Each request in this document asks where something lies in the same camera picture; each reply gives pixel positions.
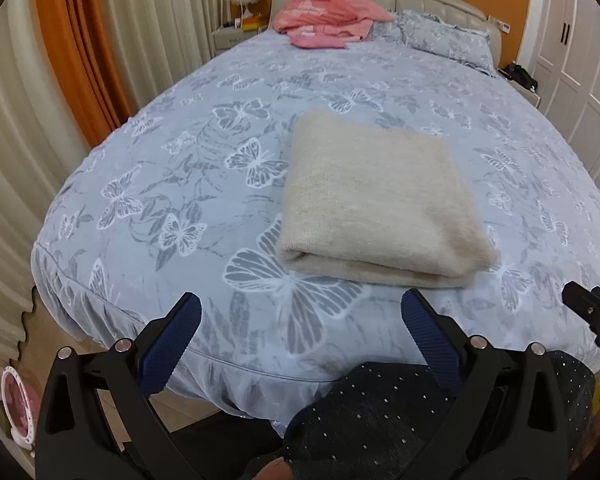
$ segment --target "beige curtain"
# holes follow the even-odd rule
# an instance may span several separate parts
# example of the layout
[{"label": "beige curtain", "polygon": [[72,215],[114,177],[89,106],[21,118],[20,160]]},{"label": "beige curtain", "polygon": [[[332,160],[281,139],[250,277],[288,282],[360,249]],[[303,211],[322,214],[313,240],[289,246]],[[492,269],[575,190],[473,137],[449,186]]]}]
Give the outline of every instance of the beige curtain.
[{"label": "beige curtain", "polygon": [[101,0],[101,6],[138,108],[207,62],[211,33],[230,17],[228,0]]},{"label": "beige curtain", "polygon": [[0,374],[31,311],[29,255],[46,210],[86,154],[59,91],[33,0],[0,8]]}]

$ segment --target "wall switch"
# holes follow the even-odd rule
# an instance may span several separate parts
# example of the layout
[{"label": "wall switch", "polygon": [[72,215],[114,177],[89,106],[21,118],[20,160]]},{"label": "wall switch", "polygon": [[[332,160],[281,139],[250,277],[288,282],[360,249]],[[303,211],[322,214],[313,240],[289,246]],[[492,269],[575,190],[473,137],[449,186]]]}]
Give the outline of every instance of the wall switch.
[{"label": "wall switch", "polygon": [[505,34],[509,34],[511,32],[511,26],[509,25],[509,23],[505,23],[502,20],[496,18],[495,16],[489,15],[487,21],[493,23],[493,25],[498,27]]}]

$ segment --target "white wardrobe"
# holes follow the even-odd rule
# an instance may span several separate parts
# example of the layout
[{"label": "white wardrobe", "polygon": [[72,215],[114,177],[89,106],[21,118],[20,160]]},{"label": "white wardrobe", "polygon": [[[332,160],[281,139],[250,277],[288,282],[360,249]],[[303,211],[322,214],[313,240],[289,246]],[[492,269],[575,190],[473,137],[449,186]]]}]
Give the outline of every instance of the white wardrobe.
[{"label": "white wardrobe", "polygon": [[600,6],[544,0],[530,72],[539,110],[555,125],[600,189]]}]

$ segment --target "floral pillow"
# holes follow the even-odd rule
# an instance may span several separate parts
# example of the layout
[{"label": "floral pillow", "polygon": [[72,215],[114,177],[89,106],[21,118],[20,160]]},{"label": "floral pillow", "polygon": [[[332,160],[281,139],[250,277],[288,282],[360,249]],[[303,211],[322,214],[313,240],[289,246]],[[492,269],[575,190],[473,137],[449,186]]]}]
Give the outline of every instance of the floral pillow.
[{"label": "floral pillow", "polygon": [[404,44],[448,57],[498,77],[486,32],[450,25],[435,14],[421,14],[415,10],[396,12],[395,19],[395,22],[375,23],[372,39]]}]

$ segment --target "pink clothing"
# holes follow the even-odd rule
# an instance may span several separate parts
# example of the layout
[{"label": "pink clothing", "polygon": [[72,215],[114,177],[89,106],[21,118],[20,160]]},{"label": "pink clothing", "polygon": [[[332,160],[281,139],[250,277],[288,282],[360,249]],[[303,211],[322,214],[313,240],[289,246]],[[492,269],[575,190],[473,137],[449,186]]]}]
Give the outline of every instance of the pink clothing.
[{"label": "pink clothing", "polygon": [[291,0],[277,13],[273,29],[301,48],[344,48],[365,39],[374,20],[394,17],[371,0]]}]

